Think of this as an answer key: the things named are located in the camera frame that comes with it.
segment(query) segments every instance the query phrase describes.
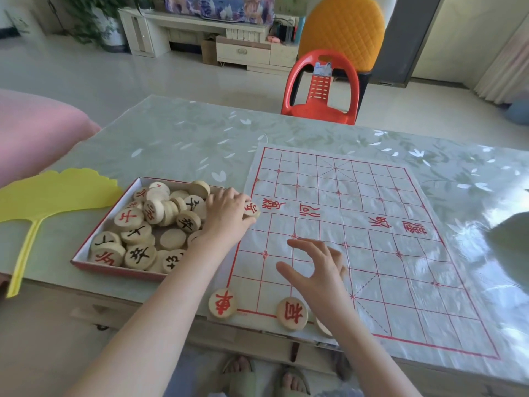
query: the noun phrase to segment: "left hand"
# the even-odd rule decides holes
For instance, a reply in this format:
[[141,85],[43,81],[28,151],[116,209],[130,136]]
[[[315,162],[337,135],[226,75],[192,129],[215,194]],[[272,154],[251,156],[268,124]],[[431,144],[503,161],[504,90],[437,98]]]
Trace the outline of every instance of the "left hand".
[[233,188],[221,189],[206,199],[207,220],[204,235],[220,239],[231,248],[239,242],[255,218],[244,216],[244,204],[251,199]]

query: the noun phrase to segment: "curtain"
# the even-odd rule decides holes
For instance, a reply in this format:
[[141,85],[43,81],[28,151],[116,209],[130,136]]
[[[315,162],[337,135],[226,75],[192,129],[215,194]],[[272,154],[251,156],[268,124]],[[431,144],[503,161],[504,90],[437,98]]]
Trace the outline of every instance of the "curtain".
[[529,15],[500,51],[474,88],[479,97],[495,104],[512,103],[529,87]]

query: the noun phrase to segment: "right hand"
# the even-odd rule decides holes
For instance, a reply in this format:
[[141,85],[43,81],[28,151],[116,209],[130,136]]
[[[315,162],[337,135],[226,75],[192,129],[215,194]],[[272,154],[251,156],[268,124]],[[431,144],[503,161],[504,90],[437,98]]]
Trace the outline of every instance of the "right hand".
[[312,312],[329,327],[336,314],[354,312],[353,303],[342,278],[348,268],[342,254],[322,241],[304,238],[287,240],[288,246],[301,249],[314,261],[314,273],[305,277],[285,262],[277,262],[276,269],[307,301]]

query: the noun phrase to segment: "xiangqi board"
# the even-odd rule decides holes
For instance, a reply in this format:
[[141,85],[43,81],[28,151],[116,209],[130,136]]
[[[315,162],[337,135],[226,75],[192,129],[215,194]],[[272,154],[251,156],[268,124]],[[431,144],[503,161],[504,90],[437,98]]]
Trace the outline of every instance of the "xiangqi board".
[[267,145],[257,149],[244,191],[260,218],[214,280],[239,301],[231,323],[336,344],[311,312],[295,332],[276,316],[286,297],[306,302],[275,264],[310,276],[308,255],[286,241],[312,238],[343,253],[351,304],[393,356],[476,372],[483,361],[499,364],[496,330],[486,327],[487,313],[409,168]]

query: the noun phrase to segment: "cushion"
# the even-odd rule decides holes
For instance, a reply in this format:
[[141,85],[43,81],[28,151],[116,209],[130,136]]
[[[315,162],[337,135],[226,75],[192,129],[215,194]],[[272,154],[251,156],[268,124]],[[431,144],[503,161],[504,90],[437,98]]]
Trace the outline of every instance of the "cushion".
[[101,130],[81,110],[0,89],[0,187],[34,176]]
[[384,15],[374,0],[322,0],[308,16],[298,55],[334,49],[351,61],[356,71],[368,73],[384,41]]

